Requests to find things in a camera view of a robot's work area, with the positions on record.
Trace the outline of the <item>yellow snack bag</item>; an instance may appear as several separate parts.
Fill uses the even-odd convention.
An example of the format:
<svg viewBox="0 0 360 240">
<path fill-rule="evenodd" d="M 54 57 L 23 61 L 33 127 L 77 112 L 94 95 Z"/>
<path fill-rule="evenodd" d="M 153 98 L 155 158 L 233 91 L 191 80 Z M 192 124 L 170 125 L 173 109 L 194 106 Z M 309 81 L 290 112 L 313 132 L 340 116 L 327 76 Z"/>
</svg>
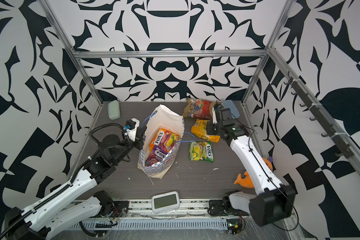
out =
<svg viewBox="0 0 360 240">
<path fill-rule="evenodd" d="M 191 128 L 191 133 L 203 140 L 217 143 L 220 140 L 220 136 L 207 134 L 208 122 L 209 122 L 208 120 L 197 119 L 195 124 Z"/>
</svg>

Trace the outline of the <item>green Fox's candy bag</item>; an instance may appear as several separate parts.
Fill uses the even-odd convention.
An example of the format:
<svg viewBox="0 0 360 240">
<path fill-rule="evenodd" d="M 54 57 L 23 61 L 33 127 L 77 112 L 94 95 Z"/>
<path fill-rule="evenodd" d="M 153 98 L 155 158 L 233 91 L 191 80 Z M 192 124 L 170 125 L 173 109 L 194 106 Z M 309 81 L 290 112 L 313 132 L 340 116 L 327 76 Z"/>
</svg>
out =
<svg viewBox="0 0 360 240">
<path fill-rule="evenodd" d="M 213 163 L 213 145 L 212 142 L 191 142 L 189 146 L 190 161 L 206 161 Z"/>
</svg>

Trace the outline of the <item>gold fruit gummy bag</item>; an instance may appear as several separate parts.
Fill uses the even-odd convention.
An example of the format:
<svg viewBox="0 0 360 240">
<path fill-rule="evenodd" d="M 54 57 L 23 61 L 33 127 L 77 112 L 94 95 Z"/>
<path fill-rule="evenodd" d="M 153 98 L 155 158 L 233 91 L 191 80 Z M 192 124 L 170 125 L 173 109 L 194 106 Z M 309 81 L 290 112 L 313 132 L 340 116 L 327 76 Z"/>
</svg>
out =
<svg viewBox="0 0 360 240">
<path fill-rule="evenodd" d="M 199 120 L 212 120 L 213 107 L 219 103 L 220 102 L 187 98 L 187 105 L 183 110 L 183 117 Z"/>
</svg>

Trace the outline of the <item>purple candy bag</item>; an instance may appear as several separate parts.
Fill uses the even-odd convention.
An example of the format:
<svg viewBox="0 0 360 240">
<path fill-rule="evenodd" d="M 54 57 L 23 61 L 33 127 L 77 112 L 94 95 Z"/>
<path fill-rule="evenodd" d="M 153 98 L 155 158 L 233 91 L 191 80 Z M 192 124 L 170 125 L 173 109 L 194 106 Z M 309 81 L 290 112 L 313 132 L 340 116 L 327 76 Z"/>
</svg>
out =
<svg viewBox="0 0 360 240">
<path fill-rule="evenodd" d="M 167 155 L 167 152 L 163 150 L 161 147 L 154 147 L 153 150 L 150 152 L 150 155 L 145 161 L 145 166 L 149 167 L 152 166 L 155 163 L 161 162 L 165 156 Z"/>
</svg>

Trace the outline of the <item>checkered paper bag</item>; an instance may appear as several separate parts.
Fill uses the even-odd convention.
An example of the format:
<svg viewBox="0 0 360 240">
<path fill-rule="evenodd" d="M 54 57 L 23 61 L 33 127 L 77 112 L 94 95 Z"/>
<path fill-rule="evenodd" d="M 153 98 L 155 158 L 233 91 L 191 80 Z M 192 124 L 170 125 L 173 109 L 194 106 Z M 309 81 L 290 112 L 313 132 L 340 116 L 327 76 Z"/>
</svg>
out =
<svg viewBox="0 0 360 240">
<path fill-rule="evenodd" d="M 150 178 L 162 179 L 175 162 L 185 131 L 184 117 L 159 105 L 138 127 L 143 130 L 143 149 L 138 168 Z"/>
</svg>

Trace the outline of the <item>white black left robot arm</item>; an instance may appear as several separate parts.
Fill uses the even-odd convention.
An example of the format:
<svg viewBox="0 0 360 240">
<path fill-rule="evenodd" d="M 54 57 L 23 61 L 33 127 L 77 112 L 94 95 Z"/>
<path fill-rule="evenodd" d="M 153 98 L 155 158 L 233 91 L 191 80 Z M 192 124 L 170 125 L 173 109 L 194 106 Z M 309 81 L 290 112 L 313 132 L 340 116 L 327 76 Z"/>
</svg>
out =
<svg viewBox="0 0 360 240">
<path fill-rule="evenodd" d="M 95 153 L 52 193 L 23 209 L 8 211 L 0 240 L 49 240 L 87 218 L 109 215 L 113 200 L 105 191 L 69 209 L 66 206 L 107 179 L 120 162 L 130 161 L 133 149 L 142 150 L 146 130 L 137 119 L 128 120 L 125 126 L 108 123 L 92 129 L 89 137 L 98 147 Z"/>
</svg>

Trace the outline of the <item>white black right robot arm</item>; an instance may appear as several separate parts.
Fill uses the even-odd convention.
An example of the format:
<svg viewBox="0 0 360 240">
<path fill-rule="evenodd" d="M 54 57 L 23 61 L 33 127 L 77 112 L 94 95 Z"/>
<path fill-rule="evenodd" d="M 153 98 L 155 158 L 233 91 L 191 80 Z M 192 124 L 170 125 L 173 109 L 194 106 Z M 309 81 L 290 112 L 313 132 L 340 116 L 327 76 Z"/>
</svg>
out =
<svg viewBox="0 0 360 240">
<path fill-rule="evenodd" d="M 254 185 L 254 195 L 229 193 L 226 198 L 231 208 L 250 214 L 260 227 L 274 225 L 297 213 L 294 207 L 297 192 L 276 177 L 256 149 L 247 127 L 233 118 L 230 109 L 213 109 L 213 121 L 207 125 L 207 133 L 220 136 L 227 143 Z"/>
</svg>

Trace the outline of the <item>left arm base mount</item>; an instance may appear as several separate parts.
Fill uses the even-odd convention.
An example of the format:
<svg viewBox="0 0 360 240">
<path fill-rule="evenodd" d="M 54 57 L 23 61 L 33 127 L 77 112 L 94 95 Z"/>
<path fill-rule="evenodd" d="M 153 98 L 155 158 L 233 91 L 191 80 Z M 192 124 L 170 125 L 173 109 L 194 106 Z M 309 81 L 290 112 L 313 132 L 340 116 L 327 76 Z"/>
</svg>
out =
<svg viewBox="0 0 360 240">
<path fill-rule="evenodd" d="M 116 200 L 114 201 L 107 192 L 96 192 L 93 197 L 100 201 L 100 211 L 93 216 L 93 218 L 99 217 L 113 217 L 118 218 L 124 213 L 129 211 L 129 201 Z"/>
</svg>

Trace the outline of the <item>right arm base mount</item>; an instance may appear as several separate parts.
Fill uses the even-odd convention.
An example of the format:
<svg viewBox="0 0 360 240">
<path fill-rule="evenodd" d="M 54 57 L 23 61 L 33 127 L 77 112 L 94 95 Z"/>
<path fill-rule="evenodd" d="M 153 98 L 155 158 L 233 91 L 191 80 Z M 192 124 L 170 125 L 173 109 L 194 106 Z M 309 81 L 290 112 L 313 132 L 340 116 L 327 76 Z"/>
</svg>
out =
<svg viewBox="0 0 360 240">
<path fill-rule="evenodd" d="M 249 216 L 249 213 L 242 210 L 234 209 L 229 201 L 229 195 L 238 193 L 239 191 L 231 191 L 224 194 L 220 200 L 209 200 L 208 214 L 215 216 Z"/>
</svg>

